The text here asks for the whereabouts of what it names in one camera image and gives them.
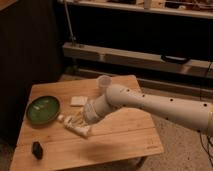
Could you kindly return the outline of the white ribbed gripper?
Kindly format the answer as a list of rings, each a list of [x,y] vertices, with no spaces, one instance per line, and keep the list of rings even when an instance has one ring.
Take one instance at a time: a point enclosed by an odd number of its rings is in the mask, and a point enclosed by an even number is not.
[[[72,114],[72,119],[76,120],[74,121],[74,126],[84,127],[86,126],[86,122],[88,124],[98,123],[102,119],[101,112],[102,109],[100,108],[100,104],[98,102],[95,100],[88,101],[83,107],[83,114],[81,110]]]

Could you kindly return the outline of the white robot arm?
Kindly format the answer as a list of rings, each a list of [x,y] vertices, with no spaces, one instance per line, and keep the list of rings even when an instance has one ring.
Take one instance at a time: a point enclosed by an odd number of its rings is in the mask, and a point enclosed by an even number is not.
[[[123,107],[140,109],[213,137],[212,103],[143,94],[120,84],[108,86],[101,96],[87,101],[77,120],[93,125]]]

